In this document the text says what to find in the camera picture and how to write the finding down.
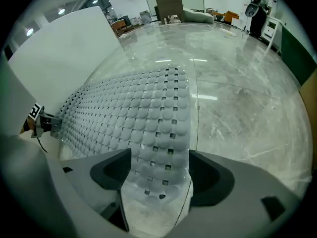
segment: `bubble-textured mat surface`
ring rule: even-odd
[[[188,80],[180,67],[132,72],[85,85],[56,114],[74,157],[131,148],[123,193],[147,205],[172,201],[188,169]]]

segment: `round ceiling light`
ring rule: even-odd
[[[33,33],[33,28],[30,28],[27,32],[26,32],[26,36],[30,36]]]
[[[59,10],[58,14],[61,15],[61,14],[63,14],[64,12],[65,12],[65,9],[61,9],[61,10]]]

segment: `glossy tile floor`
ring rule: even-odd
[[[311,178],[311,129],[300,85],[277,54],[266,52],[265,44],[245,32],[219,23],[153,24],[122,36],[120,42],[122,47],[88,82],[131,70],[181,66],[190,85],[191,149],[259,166],[303,196]],[[124,198],[131,234],[168,233],[186,216],[191,192],[188,179],[182,196],[164,209]]]

